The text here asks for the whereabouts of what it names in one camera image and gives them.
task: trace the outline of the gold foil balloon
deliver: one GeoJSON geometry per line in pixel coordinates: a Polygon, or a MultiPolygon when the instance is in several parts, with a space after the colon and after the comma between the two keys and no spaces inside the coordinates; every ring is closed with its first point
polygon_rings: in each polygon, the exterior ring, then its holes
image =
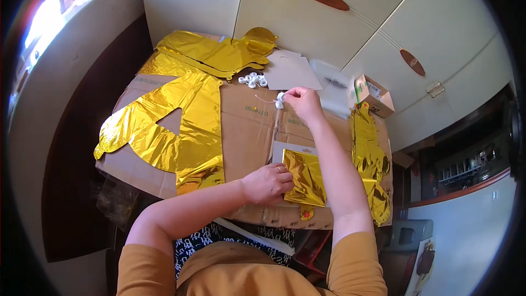
{"type": "Polygon", "coordinates": [[[222,81],[186,63],[173,62],[177,64],[170,71],[180,78],[111,115],[101,127],[94,155],[99,159],[104,152],[130,144],[142,160],[177,174],[178,194],[182,194],[224,183],[219,97],[222,81]],[[176,108],[182,109],[179,135],[157,124],[176,108]]]}
{"type": "Polygon", "coordinates": [[[369,104],[361,103],[351,113],[352,162],[362,177],[373,220],[379,226],[391,213],[389,197],[380,181],[389,173],[390,162],[378,145],[374,118],[369,114],[369,104]]]}
{"type": "Polygon", "coordinates": [[[294,188],[284,195],[284,200],[325,207],[327,195],[318,156],[284,149],[283,163],[294,182],[294,188]]]}

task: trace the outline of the small cardboard box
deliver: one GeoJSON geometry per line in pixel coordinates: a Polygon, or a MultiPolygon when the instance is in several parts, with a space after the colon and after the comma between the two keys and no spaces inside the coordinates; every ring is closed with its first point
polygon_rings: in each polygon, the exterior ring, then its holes
{"type": "Polygon", "coordinates": [[[387,118],[395,112],[389,91],[368,76],[359,77],[355,81],[355,89],[358,103],[369,103],[369,111],[382,118],[387,118]]]}

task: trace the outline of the printed label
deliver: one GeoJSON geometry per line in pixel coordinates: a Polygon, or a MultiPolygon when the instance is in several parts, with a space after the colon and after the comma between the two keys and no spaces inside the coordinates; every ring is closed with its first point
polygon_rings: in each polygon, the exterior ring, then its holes
{"type": "Polygon", "coordinates": [[[250,106],[246,106],[245,110],[252,111],[254,113],[259,113],[260,115],[265,115],[265,116],[268,115],[268,111],[262,111],[262,110],[260,110],[258,108],[254,108],[254,107],[250,107],[250,106]]]}

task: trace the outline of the wall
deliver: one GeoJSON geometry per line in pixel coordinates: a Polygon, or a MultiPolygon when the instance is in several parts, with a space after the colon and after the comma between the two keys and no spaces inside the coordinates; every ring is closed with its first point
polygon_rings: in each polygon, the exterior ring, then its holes
{"type": "Polygon", "coordinates": [[[437,240],[433,271],[422,295],[469,295],[506,232],[516,183],[506,176],[452,200],[409,208],[409,219],[432,219],[437,240]],[[493,192],[498,198],[492,200],[493,192]]]}
{"type": "Polygon", "coordinates": [[[49,148],[62,113],[88,69],[142,14],[142,0],[92,0],[87,3],[39,58],[12,115],[8,158],[15,205],[36,257],[51,283],[63,295],[107,293],[105,251],[47,263],[41,196],[49,148]]]}

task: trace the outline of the flattened cardboard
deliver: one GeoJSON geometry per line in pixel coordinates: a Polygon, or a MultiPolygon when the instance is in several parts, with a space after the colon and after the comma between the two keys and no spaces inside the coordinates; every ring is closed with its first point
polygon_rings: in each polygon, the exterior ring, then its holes
{"type": "Polygon", "coordinates": [[[404,168],[408,168],[409,166],[411,166],[411,163],[414,162],[414,159],[412,157],[406,155],[402,151],[393,152],[392,156],[393,156],[393,162],[398,163],[400,166],[404,168]]]}
{"type": "Polygon", "coordinates": [[[275,49],[267,58],[270,62],[265,66],[264,74],[269,89],[288,90],[299,86],[323,89],[306,57],[275,49]]]}

